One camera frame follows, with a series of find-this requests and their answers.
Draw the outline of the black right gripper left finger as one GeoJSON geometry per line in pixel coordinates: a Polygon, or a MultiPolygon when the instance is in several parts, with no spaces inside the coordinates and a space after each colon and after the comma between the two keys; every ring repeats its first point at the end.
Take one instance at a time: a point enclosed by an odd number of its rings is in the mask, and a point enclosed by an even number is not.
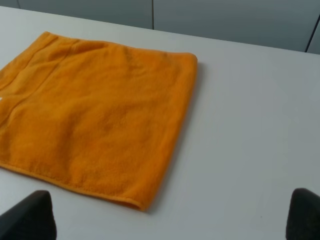
{"type": "Polygon", "coordinates": [[[57,227],[49,191],[37,190],[0,215],[2,240],[55,240],[57,227]]]}

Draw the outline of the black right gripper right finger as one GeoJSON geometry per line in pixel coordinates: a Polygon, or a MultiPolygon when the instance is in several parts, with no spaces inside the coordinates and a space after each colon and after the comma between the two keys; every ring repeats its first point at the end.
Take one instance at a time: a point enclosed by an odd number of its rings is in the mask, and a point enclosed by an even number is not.
{"type": "Polygon", "coordinates": [[[320,196],[306,188],[296,188],[290,199],[286,223],[287,240],[320,239],[320,196]]]}

